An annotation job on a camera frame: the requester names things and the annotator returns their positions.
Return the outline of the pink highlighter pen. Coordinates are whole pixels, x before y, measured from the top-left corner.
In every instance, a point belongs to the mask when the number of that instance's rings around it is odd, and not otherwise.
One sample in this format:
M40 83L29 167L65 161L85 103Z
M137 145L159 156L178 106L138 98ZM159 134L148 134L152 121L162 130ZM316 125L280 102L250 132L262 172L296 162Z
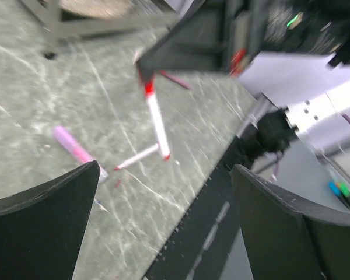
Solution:
M79 142L62 126L53 129L54 138L67 150L80 164L94 161L94 158L79 144Z

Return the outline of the thick white red marker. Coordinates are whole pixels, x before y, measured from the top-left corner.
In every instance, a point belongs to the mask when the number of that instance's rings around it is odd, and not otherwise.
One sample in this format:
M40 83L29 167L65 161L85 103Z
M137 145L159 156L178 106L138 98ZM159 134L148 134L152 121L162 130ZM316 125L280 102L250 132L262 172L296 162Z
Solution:
M145 98L152 118L160 153L164 160L168 160L170 158L170 148L156 94L155 92L149 92L145 95Z

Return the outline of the thin white red pen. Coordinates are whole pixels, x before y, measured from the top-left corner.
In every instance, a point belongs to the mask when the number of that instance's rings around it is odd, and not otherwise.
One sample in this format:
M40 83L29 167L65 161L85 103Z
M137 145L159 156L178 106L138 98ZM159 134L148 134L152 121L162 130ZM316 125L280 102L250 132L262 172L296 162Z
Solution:
M152 153L156 152L159 149L159 144L154 144L148 148L146 148L145 150L143 150L142 152L139 152L137 155L130 157L127 160L124 160L123 162L121 162L119 165L117 165L114 170L122 170L125 169L131 165L133 165L134 163L142 160L143 158L147 157L148 155L151 155Z

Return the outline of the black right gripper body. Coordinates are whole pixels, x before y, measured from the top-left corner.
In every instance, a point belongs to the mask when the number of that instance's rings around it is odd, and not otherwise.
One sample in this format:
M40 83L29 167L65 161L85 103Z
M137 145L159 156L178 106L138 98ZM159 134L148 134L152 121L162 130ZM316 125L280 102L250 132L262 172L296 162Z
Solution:
M268 1L194 1L169 32L136 61L144 81L160 70L232 71L237 26L243 28L245 56L261 50L268 22Z

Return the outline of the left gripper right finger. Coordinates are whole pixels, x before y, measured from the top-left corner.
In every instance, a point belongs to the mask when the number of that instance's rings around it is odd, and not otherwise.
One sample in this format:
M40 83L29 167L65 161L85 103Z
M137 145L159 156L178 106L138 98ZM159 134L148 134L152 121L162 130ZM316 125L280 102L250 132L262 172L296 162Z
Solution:
M254 279L350 279L350 213L305 199L240 165L231 178Z

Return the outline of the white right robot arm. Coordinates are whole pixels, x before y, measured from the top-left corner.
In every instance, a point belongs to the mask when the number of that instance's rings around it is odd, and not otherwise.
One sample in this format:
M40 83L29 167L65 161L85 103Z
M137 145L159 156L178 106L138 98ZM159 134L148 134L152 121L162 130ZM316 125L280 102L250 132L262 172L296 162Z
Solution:
M148 92L170 70L241 74L278 102L321 96L350 85L350 1L194 1L136 65Z

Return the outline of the red marker cap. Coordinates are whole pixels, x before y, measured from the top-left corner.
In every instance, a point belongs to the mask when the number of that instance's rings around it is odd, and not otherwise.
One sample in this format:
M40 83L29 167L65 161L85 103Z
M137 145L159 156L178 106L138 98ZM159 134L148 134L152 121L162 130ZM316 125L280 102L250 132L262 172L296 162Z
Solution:
M154 78L155 74L153 71L144 71L138 69L138 76L141 81L142 86L144 87L145 98L155 94L154 88Z

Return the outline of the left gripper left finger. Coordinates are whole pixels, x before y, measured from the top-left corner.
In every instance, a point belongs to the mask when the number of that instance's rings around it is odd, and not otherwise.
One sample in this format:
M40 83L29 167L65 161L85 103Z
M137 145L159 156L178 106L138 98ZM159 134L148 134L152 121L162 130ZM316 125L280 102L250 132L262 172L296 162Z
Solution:
M72 279L99 177L92 161L0 199L0 279Z

